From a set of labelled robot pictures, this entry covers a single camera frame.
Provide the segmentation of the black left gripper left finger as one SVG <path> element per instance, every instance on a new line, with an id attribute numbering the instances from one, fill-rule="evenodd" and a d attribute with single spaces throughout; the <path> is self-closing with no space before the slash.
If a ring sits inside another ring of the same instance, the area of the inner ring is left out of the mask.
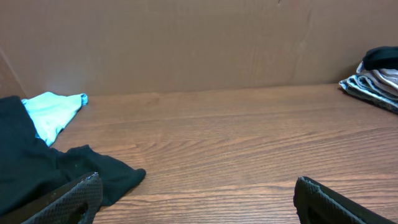
<path id="1" fill-rule="evenodd" d="M 89 172 L 1 217 L 13 224 L 92 224 L 103 199 L 99 173 Z"/>

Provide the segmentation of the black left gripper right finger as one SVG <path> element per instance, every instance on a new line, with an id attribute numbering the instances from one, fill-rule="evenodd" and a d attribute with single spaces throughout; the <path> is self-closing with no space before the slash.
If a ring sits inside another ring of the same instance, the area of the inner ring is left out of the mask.
<path id="1" fill-rule="evenodd" d="M 395 224 L 306 176 L 297 179 L 293 202 L 301 224 Z"/>

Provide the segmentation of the black t-shirt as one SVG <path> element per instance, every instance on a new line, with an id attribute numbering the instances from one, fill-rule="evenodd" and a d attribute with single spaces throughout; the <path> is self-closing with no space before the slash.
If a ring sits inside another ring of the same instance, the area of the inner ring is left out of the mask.
<path id="1" fill-rule="evenodd" d="M 103 206 L 116 203 L 146 176 L 144 169 L 84 145 L 60 152 L 35 136 L 18 96 L 1 99 L 1 214 L 5 215 L 89 172 L 103 183 Z"/>

